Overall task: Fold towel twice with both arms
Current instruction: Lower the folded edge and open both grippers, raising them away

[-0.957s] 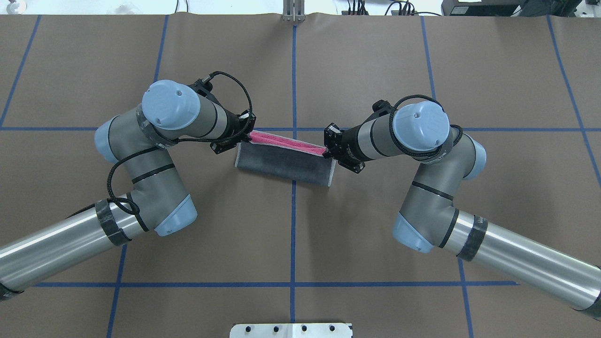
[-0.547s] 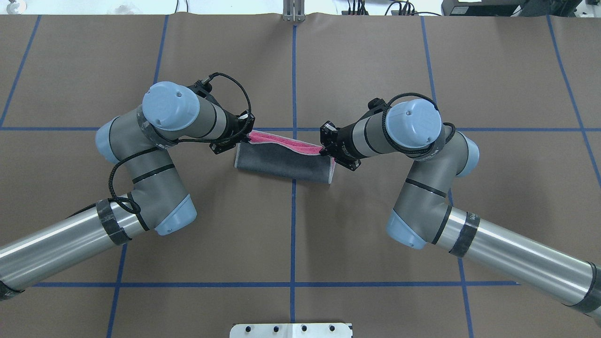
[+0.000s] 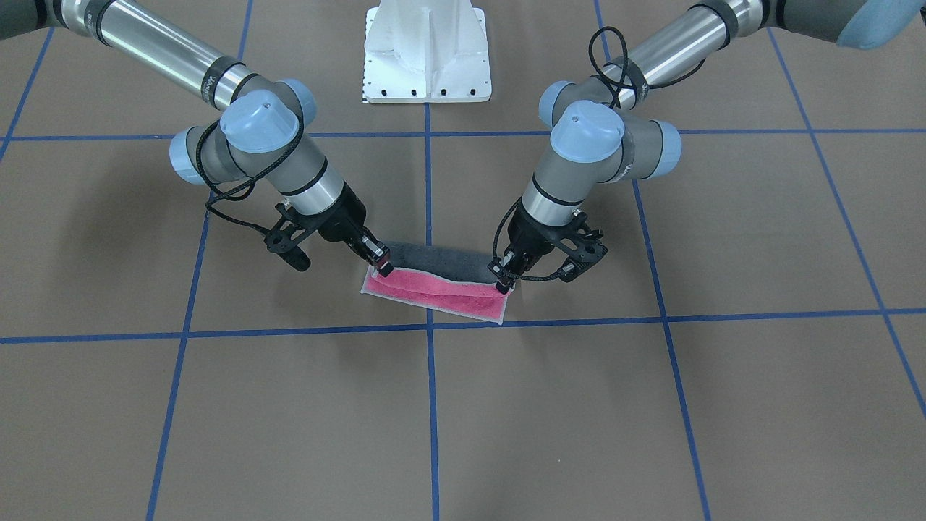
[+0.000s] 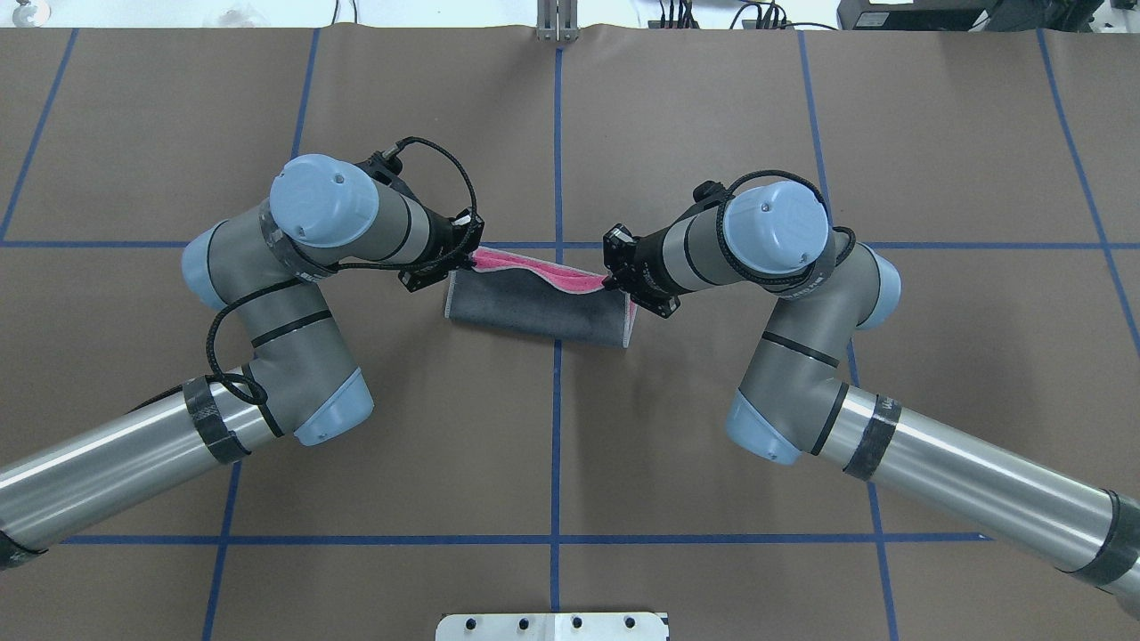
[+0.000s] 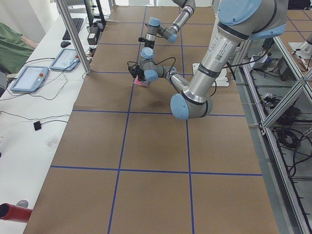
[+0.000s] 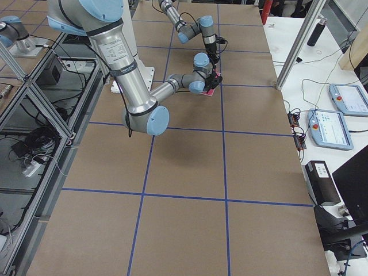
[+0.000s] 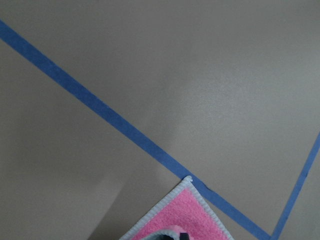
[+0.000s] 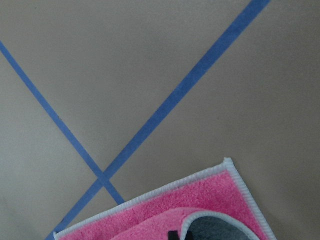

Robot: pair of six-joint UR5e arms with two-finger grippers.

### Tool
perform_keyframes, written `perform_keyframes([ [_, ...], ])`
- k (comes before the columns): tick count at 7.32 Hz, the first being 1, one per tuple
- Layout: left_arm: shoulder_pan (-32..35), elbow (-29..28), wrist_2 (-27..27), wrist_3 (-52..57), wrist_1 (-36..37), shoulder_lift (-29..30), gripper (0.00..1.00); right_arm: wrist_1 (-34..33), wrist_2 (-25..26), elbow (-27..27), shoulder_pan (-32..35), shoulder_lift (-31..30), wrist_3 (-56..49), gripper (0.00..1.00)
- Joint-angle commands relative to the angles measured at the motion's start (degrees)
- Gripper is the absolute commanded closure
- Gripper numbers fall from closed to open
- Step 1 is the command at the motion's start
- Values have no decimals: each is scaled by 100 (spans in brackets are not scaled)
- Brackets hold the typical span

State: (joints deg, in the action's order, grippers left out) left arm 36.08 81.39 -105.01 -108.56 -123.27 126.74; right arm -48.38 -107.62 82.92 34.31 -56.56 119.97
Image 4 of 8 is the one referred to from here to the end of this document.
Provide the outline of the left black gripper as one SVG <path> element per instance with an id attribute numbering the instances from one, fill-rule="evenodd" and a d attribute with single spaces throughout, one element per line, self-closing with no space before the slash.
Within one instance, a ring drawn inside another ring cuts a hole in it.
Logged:
<path id="1" fill-rule="evenodd" d="M 463 210 L 459 216 L 433 222 L 432 236 L 427 243 L 427 255 L 417 259 L 398 273 L 400 283 L 408 292 L 417 292 L 448 279 L 451 271 L 469 271 L 474 267 L 474 252 L 480 248 L 484 219 L 477 210 Z"/>

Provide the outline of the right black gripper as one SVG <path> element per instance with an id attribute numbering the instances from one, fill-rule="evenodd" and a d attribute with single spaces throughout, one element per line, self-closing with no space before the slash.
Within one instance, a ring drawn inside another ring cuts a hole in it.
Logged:
<path id="1" fill-rule="evenodd" d="M 634 305 L 668 318 L 679 309 L 681 271 L 676 259 L 679 250 L 668 237 L 679 232 L 677 224 L 648 236 L 632 234 L 624 224 L 616 224 L 603 236 L 603 261 L 606 266 L 604 289 L 619 289 Z"/>

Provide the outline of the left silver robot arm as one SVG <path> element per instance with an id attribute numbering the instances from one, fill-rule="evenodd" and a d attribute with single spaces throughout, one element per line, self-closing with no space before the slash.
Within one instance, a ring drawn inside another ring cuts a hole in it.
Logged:
<path id="1" fill-rule="evenodd" d="M 321 281 L 394 271 L 405 289 L 427 287 L 472 263 L 484 226 L 457 159 L 469 205 L 439 216 L 404 182 L 399 153 L 290 159 L 256 206 L 192 240 L 184 283 L 215 313 L 207 373 L 5 466 L 5 571 L 286 435 L 314 446 L 370 416 Z"/>

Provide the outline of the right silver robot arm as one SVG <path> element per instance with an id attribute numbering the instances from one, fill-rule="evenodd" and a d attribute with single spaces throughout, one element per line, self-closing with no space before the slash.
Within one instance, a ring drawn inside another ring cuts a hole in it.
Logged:
<path id="1" fill-rule="evenodd" d="M 1078 482 L 839 378 L 852 334 L 899 307 L 899 271 L 831 222 L 819 187 L 759 170 L 701 182 L 692 206 L 638 236 L 603 236 L 604 289 L 671 316 L 679 297 L 749 281 L 777 297 L 736 387 L 726 433 L 780 464 L 803 453 L 904 492 L 1115 597 L 1137 616 L 1137 502 Z"/>

